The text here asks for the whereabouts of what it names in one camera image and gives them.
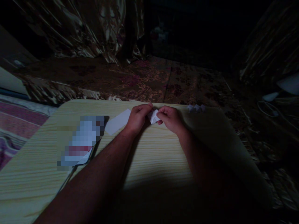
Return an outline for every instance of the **white object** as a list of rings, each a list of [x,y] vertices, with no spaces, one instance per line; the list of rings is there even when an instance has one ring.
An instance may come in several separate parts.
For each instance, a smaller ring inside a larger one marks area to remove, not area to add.
[[[299,95],[299,73],[291,75],[285,79],[282,79],[276,83],[284,91],[293,95]]]
[[[89,159],[89,156],[90,156],[92,150],[93,150],[93,147],[89,150],[88,153],[85,154],[85,156],[82,157],[82,159],[77,163],[77,165],[82,165],[82,164],[87,163],[87,160]]]
[[[279,95],[278,92],[274,92],[274,93],[270,93],[270,94],[264,95],[262,98],[263,98],[264,101],[271,102],[271,101],[273,101],[278,95]]]
[[[299,73],[291,75],[285,79],[279,80],[276,83],[284,91],[291,93],[293,95],[299,95]],[[264,95],[262,98],[264,101],[271,102],[279,95],[278,92],[270,93]]]
[[[117,115],[112,120],[108,121],[105,127],[105,131],[107,131],[109,135],[113,135],[115,132],[117,132],[120,128],[122,128],[128,123],[130,113],[131,110],[127,109],[124,112]]]
[[[202,105],[200,106],[200,109],[202,110],[202,112],[205,112],[205,111],[206,111],[206,106],[202,104]]]
[[[150,121],[151,124],[154,124],[154,123],[156,123],[157,121],[160,120],[157,117],[157,113],[158,113],[158,110],[154,110],[154,111],[148,113],[147,117],[149,118],[149,121]]]
[[[189,106],[187,106],[187,108],[189,109],[190,113],[195,113],[196,112],[196,109],[191,104],[189,104]]]
[[[197,104],[195,106],[192,106],[191,104],[189,104],[187,108],[189,109],[190,113],[198,113],[198,112],[206,111],[206,107],[203,104],[201,106],[198,106]]]

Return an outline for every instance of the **wood grain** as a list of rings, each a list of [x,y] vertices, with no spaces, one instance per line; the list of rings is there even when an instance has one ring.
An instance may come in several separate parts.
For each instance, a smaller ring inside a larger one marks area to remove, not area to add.
[[[59,116],[104,115],[112,119],[139,104],[108,100],[72,100],[63,104],[1,171],[0,223],[33,222],[64,182],[67,172],[57,171],[56,167],[57,147],[64,147],[57,146],[56,120]],[[271,206],[271,193],[265,180],[220,110],[207,108],[206,113],[191,114],[186,106],[169,106],[180,111],[186,125],[225,160],[265,207]],[[145,127],[134,141],[124,190],[115,209],[120,219],[128,218],[132,208],[145,212],[150,207],[156,214],[166,205],[173,212],[182,207],[187,210],[194,198],[199,198],[176,135],[164,124],[150,125],[148,122]],[[105,132],[97,153],[117,133],[109,136]],[[198,209],[205,213],[204,206]]]

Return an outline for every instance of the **folded paper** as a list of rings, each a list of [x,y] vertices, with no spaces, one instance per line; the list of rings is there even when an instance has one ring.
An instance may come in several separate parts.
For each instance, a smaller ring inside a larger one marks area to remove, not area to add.
[[[189,104],[187,106],[187,108],[189,109],[189,112],[190,113],[198,113],[198,112],[205,112],[206,111],[206,107],[204,105],[195,105],[195,106],[192,106],[191,104]]]
[[[157,117],[157,113],[158,113],[158,110],[154,110],[154,111],[150,112],[150,113],[147,115],[151,124],[154,124],[154,123],[156,123],[157,121],[160,120],[160,119]]]
[[[115,132],[117,132],[120,128],[122,128],[128,123],[130,114],[131,110],[127,109],[124,112],[117,115],[112,120],[108,121],[105,127],[105,131],[107,131],[109,135],[113,135]]]

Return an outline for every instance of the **white cable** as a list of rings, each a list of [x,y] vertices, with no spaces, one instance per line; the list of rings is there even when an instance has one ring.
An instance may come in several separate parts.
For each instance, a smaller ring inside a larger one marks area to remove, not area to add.
[[[268,103],[268,102],[266,102],[266,101],[258,101],[258,102],[257,102],[258,108],[259,108],[259,110],[260,110],[261,112],[263,112],[264,114],[266,114],[266,115],[269,116],[269,117],[277,117],[277,116],[273,116],[273,115],[267,114],[265,111],[263,111],[263,110],[260,108],[259,103],[265,103],[265,105],[266,105],[268,108],[270,108],[271,111],[274,111],[271,107],[273,107],[274,109],[277,110],[277,108],[276,108],[275,106],[273,106],[272,104],[270,104],[270,103]]]
[[[299,131],[299,128],[297,128],[295,125],[293,125],[291,122],[289,122],[285,117],[284,117],[284,115],[280,112],[280,110],[278,110],[274,105],[272,105],[272,104],[270,104],[270,103],[268,103],[268,102],[266,102],[266,101],[258,101],[257,102],[257,106],[258,106],[258,108],[260,109],[260,111],[261,112],[263,112],[264,114],[266,114],[267,116],[269,116],[269,117],[277,117],[277,116],[272,116],[272,115],[269,115],[269,114],[267,114],[265,111],[263,111],[261,108],[260,108],[260,106],[259,106],[259,103],[265,103],[266,105],[267,105],[267,107],[269,107],[270,108],[270,110],[271,111],[274,111],[272,108],[274,108],[280,115],[281,115],[281,117],[284,119],[284,120],[286,120],[291,126],[293,126],[294,128],[296,128],[296,130],[298,130]]]

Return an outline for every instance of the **wall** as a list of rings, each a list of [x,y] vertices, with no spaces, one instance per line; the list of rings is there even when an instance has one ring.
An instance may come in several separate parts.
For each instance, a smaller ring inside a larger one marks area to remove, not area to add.
[[[10,33],[0,26],[0,66],[9,72],[13,72],[19,67],[15,63],[16,60],[23,65],[38,61]]]
[[[22,81],[2,67],[0,67],[0,88],[27,95]]]

